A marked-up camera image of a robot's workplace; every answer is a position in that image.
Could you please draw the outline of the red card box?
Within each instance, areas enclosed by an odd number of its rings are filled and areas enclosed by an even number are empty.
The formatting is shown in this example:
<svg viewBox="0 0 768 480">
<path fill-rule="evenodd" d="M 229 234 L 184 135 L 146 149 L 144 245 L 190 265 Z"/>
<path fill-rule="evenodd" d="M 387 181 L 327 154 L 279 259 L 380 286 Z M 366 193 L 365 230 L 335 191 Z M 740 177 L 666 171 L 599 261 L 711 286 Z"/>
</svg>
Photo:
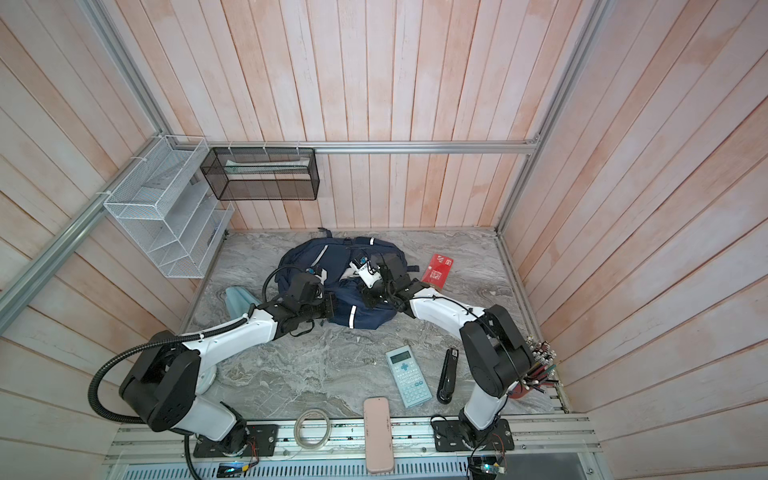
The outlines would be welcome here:
<svg viewBox="0 0 768 480">
<path fill-rule="evenodd" d="M 429 284 L 436 290 L 442 290 L 453 264 L 452 258 L 439 253 L 434 254 L 425 269 L 422 282 Z"/>
</svg>

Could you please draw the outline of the navy blue student backpack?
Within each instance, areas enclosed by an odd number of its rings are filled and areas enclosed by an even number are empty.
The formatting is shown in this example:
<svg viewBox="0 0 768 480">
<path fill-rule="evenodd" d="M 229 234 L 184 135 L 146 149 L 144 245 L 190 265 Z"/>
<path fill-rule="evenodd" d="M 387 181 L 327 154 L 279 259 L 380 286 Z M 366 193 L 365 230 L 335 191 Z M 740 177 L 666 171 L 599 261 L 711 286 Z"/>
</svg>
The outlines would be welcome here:
<svg viewBox="0 0 768 480">
<path fill-rule="evenodd" d="M 360 287 L 364 282 L 356 275 L 350 263 L 372 255 L 393 254 L 405 261 L 405 253 L 395 244 L 375 237 L 324 237 L 310 239 L 289 250 L 280 260 L 280 271 L 274 276 L 278 291 L 288 289 L 292 278 L 299 272 L 318 275 L 325 290 L 335 296 L 334 316 L 331 322 L 349 328 L 375 330 L 392 320 L 396 310 L 381 303 L 375 307 L 364 304 Z"/>
</svg>

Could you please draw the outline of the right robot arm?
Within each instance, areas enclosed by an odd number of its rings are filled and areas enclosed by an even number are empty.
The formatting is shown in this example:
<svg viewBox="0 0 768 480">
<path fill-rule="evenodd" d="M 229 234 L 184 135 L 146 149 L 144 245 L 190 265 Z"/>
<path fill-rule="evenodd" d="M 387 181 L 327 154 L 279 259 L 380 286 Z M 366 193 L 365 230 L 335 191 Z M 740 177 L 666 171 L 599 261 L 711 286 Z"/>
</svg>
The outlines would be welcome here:
<svg viewBox="0 0 768 480">
<path fill-rule="evenodd" d="M 386 303 L 411 318 L 432 323 L 459 338 L 475 382 L 454 428 L 466 442 L 477 443 L 495 428 L 509 393 L 528 390 L 536 359 L 509 312 L 500 305 L 471 306 L 447 297 L 410 276 L 397 255 L 359 257 L 350 262 L 362 280 L 364 302 Z"/>
</svg>

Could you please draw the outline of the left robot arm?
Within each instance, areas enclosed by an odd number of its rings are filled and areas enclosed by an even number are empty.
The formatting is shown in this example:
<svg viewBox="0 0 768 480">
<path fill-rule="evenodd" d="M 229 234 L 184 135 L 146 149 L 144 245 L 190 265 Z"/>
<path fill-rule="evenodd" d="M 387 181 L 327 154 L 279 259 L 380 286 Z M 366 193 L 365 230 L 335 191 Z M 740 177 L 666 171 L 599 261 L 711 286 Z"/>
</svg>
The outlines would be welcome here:
<svg viewBox="0 0 768 480">
<path fill-rule="evenodd" d="M 332 318 L 335 306 L 334 293 L 320 278 L 300 272 L 283 294 L 244 306 L 240 316 L 224 324 L 187 335 L 162 331 L 108 360 L 90 382 L 89 405 L 104 419 L 196 435 L 226 456 L 238 455 L 248 443 L 247 422 L 232 407 L 204 398 L 206 375 L 222 361 L 289 335 L 304 323 Z M 123 415 L 101 402 L 99 390 L 109 371 L 129 358 L 135 362 L 119 396 L 133 413 Z"/>
</svg>

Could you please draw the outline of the light blue calculator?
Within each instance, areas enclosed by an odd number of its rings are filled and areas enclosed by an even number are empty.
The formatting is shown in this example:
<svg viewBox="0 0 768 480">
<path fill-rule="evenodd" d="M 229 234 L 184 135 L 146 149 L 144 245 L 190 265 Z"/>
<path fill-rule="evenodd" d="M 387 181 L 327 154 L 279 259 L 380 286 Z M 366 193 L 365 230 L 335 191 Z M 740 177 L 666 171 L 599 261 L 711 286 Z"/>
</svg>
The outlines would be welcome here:
<svg viewBox="0 0 768 480">
<path fill-rule="evenodd" d="M 425 377 L 409 346 L 387 352 L 386 358 L 406 408 L 419 406 L 432 398 Z"/>
</svg>

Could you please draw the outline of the black stapler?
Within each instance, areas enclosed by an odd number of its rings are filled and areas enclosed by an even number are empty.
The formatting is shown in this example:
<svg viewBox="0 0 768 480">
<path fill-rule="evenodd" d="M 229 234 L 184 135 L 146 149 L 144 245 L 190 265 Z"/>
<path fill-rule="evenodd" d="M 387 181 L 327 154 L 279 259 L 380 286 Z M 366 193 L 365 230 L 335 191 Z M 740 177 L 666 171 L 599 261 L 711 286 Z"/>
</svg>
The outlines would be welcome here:
<svg viewBox="0 0 768 480">
<path fill-rule="evenodd" d="M 452 401 L 457 382 L 459 350 L 455 347 L 448 348 L 442 366 L 436 398 L 441 404 L 449 404 Z"/>
</svg>

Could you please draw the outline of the clear tape roll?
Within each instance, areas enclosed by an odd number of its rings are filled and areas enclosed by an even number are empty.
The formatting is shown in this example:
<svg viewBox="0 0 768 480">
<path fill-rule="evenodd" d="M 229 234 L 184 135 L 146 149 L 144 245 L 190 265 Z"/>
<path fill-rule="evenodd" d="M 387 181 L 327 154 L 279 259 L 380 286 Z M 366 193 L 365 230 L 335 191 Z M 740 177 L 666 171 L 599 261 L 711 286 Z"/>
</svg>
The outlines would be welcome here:
<svg viewBox="0 0 768 480">
<path fill-rule="evenodd" d="M 324 447 L 332 433 L 332 422 L 326 411 L 311 408 L 302 412 L 293 426 L 293 436 L 298 447 L 318 450 Z"/>
</svg>

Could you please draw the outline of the red pen holder cup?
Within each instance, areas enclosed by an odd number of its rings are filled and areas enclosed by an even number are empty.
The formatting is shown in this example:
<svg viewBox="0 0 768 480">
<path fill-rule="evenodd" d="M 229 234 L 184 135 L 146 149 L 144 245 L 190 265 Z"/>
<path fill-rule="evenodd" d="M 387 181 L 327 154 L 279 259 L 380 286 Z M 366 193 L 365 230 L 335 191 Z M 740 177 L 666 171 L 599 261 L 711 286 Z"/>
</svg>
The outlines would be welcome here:
<svg viewBox="0 0 768 480">
<path fill-rule="evenodd" d="M 560 383 L 554 373 L 557 357 L 554 349 L 546 341 L 536 341 L 531 336 L 526 338 L 526 343 L 534 363 L 523 376 L 522 382 L 516 382 L 508 390 L 509 399 L 520 399 L 531 390 L 543 393 L 545 387 L 555 387 Z"/>
</svg>

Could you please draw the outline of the pink pencil case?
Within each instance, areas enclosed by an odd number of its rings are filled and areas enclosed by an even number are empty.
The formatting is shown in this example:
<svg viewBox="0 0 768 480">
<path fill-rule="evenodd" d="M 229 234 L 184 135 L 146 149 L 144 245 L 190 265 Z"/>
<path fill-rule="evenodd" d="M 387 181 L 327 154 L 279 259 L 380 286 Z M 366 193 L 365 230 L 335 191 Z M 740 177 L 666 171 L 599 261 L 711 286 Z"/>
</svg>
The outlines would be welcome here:
<svg viewBox="0 0 768 480">
<path fill-rule="evenodd" d="M 395 468 L 389 401 L 385 397 L 364 401 L 365 463 L 370 474 L 386 474 Z"/>
</svg>

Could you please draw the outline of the black mesh wall basket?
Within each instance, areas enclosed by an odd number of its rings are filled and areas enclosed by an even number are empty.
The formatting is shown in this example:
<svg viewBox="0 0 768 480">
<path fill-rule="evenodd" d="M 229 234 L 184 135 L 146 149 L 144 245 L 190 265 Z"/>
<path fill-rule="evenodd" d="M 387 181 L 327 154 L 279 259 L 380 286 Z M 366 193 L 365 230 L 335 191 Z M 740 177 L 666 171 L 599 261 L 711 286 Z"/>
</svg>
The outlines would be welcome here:
<svg viewBox="0 0 768 480">
<path fill-rule="evenodd" d="M 223 201 L 314 201 L 320 186 L 308 148 L 215 147 L 201 172 Z"/>
</svg>

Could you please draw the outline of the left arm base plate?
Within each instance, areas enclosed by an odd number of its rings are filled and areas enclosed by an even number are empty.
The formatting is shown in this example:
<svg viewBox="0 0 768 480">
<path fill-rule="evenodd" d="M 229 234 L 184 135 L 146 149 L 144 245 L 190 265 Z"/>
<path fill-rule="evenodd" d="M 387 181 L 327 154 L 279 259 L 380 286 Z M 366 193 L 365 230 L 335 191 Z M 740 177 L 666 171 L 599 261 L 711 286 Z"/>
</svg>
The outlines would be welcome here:
<svg viewBox="0 0 768 480">
<path fill-rule="evenodd" d="M 222 440 L 200 436 L 194 447 L 195 458 L 271 457 L 278 440 L 277 424 L 237 424 Z"/>
</svg>

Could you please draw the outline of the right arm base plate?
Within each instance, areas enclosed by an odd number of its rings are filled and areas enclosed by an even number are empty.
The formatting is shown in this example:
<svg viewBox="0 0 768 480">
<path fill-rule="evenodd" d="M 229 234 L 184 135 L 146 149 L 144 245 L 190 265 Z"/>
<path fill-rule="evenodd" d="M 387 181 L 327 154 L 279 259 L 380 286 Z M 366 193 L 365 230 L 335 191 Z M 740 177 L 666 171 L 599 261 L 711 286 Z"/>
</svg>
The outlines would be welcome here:
<svg viewBox="0 0 768 480">
<path fill-rule="evenodd" d="M 448 420 L 442 416 L 432 418 L 435 449 L 438 452 L 497 451 L 505 453 L 515 449 L 509 423 L 497 419 L 485 430 L 477 430 L 461 419 Z"/>
</svg>

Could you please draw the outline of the aluminium mounting rail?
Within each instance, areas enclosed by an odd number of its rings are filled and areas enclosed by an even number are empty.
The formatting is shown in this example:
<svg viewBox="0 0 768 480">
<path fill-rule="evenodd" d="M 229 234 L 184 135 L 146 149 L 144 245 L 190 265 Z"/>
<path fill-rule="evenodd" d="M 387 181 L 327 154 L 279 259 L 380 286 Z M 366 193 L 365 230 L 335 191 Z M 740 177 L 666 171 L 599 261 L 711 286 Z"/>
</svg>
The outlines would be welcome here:
<svg viewBox="0 0 768 480">
<path fill-rule="evenodd" d="M 609 479 L 611 473 L 592 424 L 579 414 L 508 416 L 513 451 L 438 452 L 427 417 L 392 420 L 395 468 L 388 479 Z M 332 420 L 327 444 L 318 450 L 298 447 L 291 421 L 277 424 L 271 457 L 195 458 L 187 464 L 195 440 L 146 427 L 118 430 L 102 468 L 106 479 L 371 479 L 366 470 L 364 424 L 360 419 Z"/>
</svg>

